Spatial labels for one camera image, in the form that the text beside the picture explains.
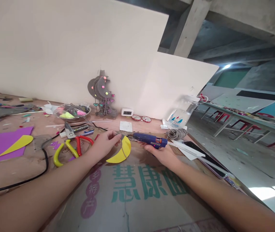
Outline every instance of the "hot glue gun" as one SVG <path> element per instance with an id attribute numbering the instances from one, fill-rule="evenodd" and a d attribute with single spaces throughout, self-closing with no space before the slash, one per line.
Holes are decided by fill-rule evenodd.
<path id="1" fill-rule="evenodd" d="M 133 138 L 135 138 L 138 141 L 150 144 L 155 149 L 159 149 L 160 147 L 165 147 L 167 145 L 167 139 L 157 138 L 154 135 L 142 134 L 142 133 L 133 133 Z"/>

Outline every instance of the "plastic bottle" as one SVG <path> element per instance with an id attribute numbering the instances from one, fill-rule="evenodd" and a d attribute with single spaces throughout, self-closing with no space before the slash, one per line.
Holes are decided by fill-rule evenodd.
<path id="1" fill-rule="evenodd" d="M 189 120 L 194 109 L 199 105 L 200 98 L 185 95 L 180 99 L 178 107 L 173 111 L 169 124 L 176 129 L 183 128 Z"/>

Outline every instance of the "hand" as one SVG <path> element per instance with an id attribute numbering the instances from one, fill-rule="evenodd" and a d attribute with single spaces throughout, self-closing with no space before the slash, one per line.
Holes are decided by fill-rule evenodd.
<path id="1" fill-rule="evenodd" d="M 138 141 L 145 150 L 149 151 L 153 154 L 164 166 L 173 170 L 178 167 L 182 162 L 176 157 L 170 146 L 166 146 L 165 148 L 155 149 L 153 146 Z"/>
<path id="2" fill-rule="evenodd" d="M 118 146 L 121 136 L 121 134 L 117 134 L 113 130 L 104 132 L 96 139 L 93 146 L 87 151 L 87 154 L 95 157 L 96 163 L 99 162 L 111 151 L 114 145 Z"/>

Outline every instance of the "black cable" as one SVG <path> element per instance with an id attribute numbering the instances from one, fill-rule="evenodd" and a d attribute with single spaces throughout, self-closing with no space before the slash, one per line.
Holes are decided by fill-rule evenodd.
<path id="1" fill-rule="evenodd" d="M 47 170 L 48 170 L 49 162 L 48 162 L 48 155 L 47 155 L 47 152 L 46 152 L 46 150 L 45 150 L 43 147 L 44 147 L 44 145 L 45 145 L 48 141 L 52 141 L 54 138 L 57 138 L 57 137 L 60 135 L 60 133 L 57 134 L 57 135 L 55 135 L 55 136 L 52 137 L 50 140 L 47 140 L 46 142 L 44 142 L 44 143 L 42 144 L 42 151 L 44 152 L 44 155 L 45 155 L 46 168 L 45 168 L 45 170 L 44 170 L 41 174 L 39 174 L 39 175 L 37 175 L 37 176 L 35 176 L 35 177 L 32 177 L 32 178 L 30 178 L 30 179 L 28 179 L 28 180 L 24 180 L 24 181 L 19 182 L 19 183 L 16 183 L 16 184 L 12 184 L 12 185 L 8 185 L 8 186 L 5 186 L 5 187 L 2 187 L 2 188 L 0 188 L 0 191 L 3 191 L 3 190 L 6 190 L 6 189 L 10 189 L 10 188 L 13 188 L 13 187 L 16 187 L 16 186 L 25 184 L 25 183 L 27 183 L 27 182 L 30 182 L 30 181 L 32 181 L 32 180 L 34 180 L 34 179 L 40 177 L 40 176 L 43 175 L 43 174 L 45 174 L 45 173 L 47 172 Z"/>
<path id="2" fill-rule="evenodd" d="M 102 128 L 102 127 L 97 127 L 97 126 L 94 124 L 94 122 L 92 122 L 92 124 L 94 125 L 95 128 L 100 128 L 100 129 L 102 129 L 102 130 L 104 130 L 104 131 L 107 131 L 106 129 L 104 129 L 104 128 Z"/>

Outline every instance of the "digital clock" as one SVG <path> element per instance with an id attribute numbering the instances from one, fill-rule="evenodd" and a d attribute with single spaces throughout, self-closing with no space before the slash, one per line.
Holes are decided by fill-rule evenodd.
<path id="1" fill-rule="evenodd" d="M 133 110 L 130 108 L 122 108 L 121 109 L 121 115 L 122 116 L 132 116 L 133 115 Z"/>

